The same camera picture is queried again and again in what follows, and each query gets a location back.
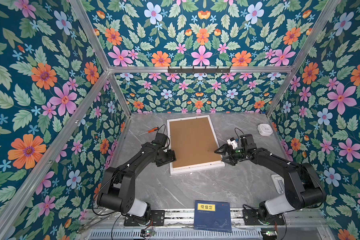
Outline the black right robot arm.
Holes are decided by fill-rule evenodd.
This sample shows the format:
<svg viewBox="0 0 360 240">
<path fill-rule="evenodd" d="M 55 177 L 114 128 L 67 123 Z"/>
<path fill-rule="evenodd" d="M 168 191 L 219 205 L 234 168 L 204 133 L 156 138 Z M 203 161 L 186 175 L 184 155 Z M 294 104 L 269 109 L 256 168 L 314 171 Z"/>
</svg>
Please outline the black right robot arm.
<svg viewBox="0 0 360 240">
<path fill-rule="evenodd" d="M 222 156 L 222 161 L 235 166 L 239 162 L 250 161 L 265 167 L 284 180 L 284 193 L 259 204 L 258 218 L 265 221 L 279 214 L 305 208 L 318 207 L 327 198 L 314 167 L 298 164 L 274 155 L 265 148 L 259 148 L 250 134 L 231 138 L 214 153 Z"/>
</svg>

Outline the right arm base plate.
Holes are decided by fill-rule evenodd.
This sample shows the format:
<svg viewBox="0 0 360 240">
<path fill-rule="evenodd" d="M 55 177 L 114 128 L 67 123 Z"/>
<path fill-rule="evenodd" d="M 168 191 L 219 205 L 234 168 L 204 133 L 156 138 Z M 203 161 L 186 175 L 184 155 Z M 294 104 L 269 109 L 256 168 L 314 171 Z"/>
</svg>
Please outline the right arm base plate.
<svg viewBox="0 0 360 240">
<path fill-rule="evenodd" d="M 242 213 L 246 226 L 284 226 L 286 224 L 283 215 L 270 215 L 265 209 L 258 210 L 250 208 L 248 206 L 244 206 Z"/>
</svg>

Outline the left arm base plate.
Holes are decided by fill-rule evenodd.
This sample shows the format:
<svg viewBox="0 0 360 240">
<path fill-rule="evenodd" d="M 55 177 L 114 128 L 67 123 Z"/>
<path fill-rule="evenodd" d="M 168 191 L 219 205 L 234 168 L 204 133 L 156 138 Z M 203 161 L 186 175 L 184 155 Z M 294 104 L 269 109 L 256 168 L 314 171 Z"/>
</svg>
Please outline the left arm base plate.
<svg viewBox="0 0 360 240">
<path fill-rule="evenodd" d="M 148 227 L 164 226 L 165 210 L 151 210 L 150 215 L 145 214 L 143 217 L 127 215 L 124 220 L 125 227 Z"/>
</svg>

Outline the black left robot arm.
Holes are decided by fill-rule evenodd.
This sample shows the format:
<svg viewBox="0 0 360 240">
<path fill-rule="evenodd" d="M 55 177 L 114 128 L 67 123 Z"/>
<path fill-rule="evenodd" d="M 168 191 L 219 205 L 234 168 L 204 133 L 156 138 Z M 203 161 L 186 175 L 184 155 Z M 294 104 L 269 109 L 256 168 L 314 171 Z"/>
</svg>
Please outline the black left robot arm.
<svg viewBox="0 0 360 240">
<path fill-rule="evenodd" d="M 169 149 L 169 137 L 157 133 L 154 140 L 142 144 L 129 161 L 105 171 L 97 194 L 97 205 L 124 215 L 148 217 L 150 206 L 136 198 L 136 179 L 151 163 L 157 167 L 176 161 L 175 151 Z"/>
</svg>

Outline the brown frame backing board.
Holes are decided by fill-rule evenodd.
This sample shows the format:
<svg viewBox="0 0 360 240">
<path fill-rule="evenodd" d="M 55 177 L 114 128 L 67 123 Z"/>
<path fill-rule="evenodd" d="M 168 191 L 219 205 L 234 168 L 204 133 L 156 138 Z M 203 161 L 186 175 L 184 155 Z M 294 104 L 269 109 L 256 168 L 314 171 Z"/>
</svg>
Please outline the brown frame backing board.
<svg viewBox="0 0 360 240">
<path fill-rule="evenodd" d="M 171 174 L 188 173 L 224 167 L 210 116 L 167 120 L 170 148 L 177 160 L 171 163 Z"/>
</svg>

